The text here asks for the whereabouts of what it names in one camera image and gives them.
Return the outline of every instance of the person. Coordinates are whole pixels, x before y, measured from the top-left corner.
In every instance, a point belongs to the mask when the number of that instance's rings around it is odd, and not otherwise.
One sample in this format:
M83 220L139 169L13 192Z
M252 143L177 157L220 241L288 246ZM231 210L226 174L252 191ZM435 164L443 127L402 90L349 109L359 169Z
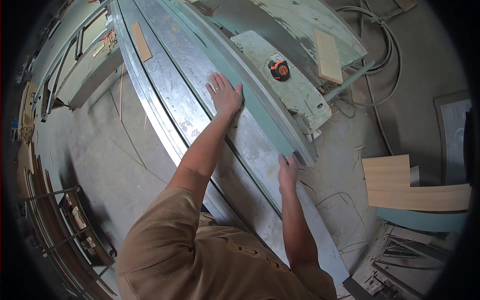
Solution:
M332 278L318 265L296 183L293 154L278 156L288 268L257 238L217 226L201 213L207 183L227 129L242 104L235 89L214 73L210 93L216 115L183 156L167 187L128 233L119 251L116 280L123 300L336 299Z

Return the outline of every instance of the right hand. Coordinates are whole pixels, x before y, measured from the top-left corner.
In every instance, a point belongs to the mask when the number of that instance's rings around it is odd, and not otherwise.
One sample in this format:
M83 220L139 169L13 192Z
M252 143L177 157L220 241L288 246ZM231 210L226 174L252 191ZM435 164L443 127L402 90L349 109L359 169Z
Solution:
M284 196L297 194L297 174L299 166L295 161L293 153L287 159L281 154L278 155L280 171L278 172L278 183L280 183L280 193Z
M216 115L227 114L229 117L233 117L239 111L242 102L242 85L238 84L235 90L233 89L230 81L223 75L213 73L210 76L212 85L206 84L206 88L212 97L213 104L215 105Z

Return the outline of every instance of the tape measure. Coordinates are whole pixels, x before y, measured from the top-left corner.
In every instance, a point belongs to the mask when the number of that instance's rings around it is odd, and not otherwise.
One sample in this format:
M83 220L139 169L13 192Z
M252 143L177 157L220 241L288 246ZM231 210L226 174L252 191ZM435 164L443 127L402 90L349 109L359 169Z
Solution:
M285 60L277 62L271 60L268 63L268 67L270 68L273 78L279 81L286 81L288 78L290 78L290 69L288 68L288 64Z

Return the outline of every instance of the t-shirt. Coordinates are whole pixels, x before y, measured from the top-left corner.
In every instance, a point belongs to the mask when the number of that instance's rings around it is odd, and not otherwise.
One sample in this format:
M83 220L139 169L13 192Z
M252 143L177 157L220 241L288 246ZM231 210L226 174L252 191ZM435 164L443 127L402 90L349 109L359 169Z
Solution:
M319 267L293 274L252 234L200 220L199 212L187 190L158 195L119 252L123 300L336 299L332 278Z

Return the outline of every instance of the forearm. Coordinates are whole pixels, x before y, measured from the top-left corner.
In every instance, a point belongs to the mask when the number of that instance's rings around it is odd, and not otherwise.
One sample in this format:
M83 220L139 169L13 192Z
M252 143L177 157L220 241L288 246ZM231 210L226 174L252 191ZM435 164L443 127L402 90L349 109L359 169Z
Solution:
M215 116L187 150L179 168L188 168L210 178L232 118L233 116L226 114Z
M217 115L183 156L166 189L189 190L200 208L233 115Z
M282 193L282 221L285 252L290 268L318 266L317 246L308 228L296 191Z

